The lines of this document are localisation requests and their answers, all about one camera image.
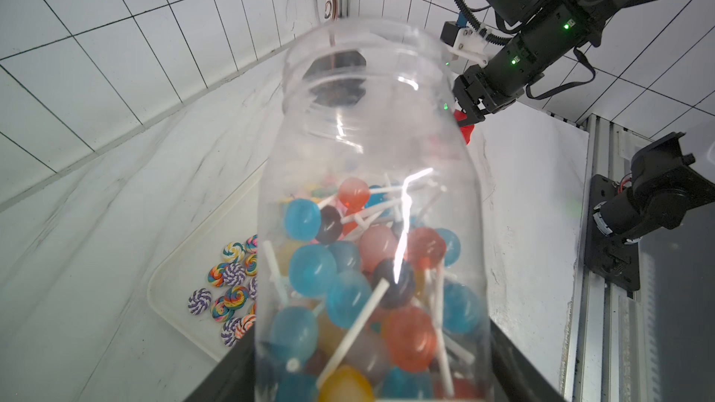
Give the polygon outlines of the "pile of round lollipops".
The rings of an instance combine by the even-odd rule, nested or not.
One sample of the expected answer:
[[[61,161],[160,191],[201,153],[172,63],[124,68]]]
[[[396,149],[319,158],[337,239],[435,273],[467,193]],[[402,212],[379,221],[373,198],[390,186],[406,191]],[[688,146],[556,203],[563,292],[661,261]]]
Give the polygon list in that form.
[[[260,401],[486,401],[475,242],[428,167],[263,191]]]

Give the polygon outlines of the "pile of colourful candies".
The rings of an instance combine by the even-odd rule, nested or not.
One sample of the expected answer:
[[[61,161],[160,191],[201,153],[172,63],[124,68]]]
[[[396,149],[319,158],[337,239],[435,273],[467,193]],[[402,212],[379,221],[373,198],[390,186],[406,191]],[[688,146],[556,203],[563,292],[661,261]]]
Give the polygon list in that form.
[[[209,314],[221,324],[220,338],[233,347],[254,326],[257,316],[258,236],[230,242],[222,251],[222,261],[208,272],[209,288],[194,290],[187,299],[192,316]]]

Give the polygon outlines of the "red lid candy jar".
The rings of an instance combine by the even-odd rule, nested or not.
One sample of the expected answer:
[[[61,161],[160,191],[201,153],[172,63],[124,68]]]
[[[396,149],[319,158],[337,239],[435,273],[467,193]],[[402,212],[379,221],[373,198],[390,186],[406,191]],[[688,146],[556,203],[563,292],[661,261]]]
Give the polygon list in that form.
[[[260,182],[259,401],[490,401],[480,179],[445,46],[326,23],[289,50]]]

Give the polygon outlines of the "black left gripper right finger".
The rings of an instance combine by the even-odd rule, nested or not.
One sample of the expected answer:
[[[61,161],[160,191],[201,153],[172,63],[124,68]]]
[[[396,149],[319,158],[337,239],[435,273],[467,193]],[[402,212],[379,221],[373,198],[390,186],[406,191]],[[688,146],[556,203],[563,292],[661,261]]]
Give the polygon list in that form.
[[[491,321],[493,375],[498,383],[496,401],[564,402],[562,395],[519,348]]]

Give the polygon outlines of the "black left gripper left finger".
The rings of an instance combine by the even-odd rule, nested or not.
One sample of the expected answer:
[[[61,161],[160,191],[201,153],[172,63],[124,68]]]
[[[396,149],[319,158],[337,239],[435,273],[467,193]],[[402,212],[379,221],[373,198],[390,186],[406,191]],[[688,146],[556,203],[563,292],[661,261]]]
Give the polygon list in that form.
[[[239,340],[185,401],[255,400],[255,335]]]

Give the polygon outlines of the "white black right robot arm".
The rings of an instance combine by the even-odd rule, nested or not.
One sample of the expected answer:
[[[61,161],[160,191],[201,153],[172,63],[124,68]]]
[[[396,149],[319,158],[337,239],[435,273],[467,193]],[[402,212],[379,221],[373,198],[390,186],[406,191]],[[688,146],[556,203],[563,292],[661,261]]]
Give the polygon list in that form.
[[[522,95],[547,100],[577,82],[535,95],[533,85],[567,52],[590,74],[596,72],[582,46],[601,46],[603,30],[621,9],[658,0],[485,0],[495,13],[496,31],[476,16],[465,0],[454,0],[457,20],[446,22],[441,40],[468,67],[454,81],[455,113],[462,128],[506,109]]]

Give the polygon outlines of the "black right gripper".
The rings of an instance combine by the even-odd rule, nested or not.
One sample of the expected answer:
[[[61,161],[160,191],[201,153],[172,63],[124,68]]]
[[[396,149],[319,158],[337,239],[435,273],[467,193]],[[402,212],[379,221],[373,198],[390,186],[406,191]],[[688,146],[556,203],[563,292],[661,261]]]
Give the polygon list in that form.
[[[452,92],[475,125],[487,115],[506,109],[523,94],[529,99],[547,100],[566,90],[584,86],[592,80],[564,83],[535,95],[532,85],[545,70],[569,50],[592,77],[596,69],[580,49],[588,43],[601,44],[603,22],[594,20],[575,0],[549,0],[547,5],[526,22],[486,67],[470,67],[458,76]]]

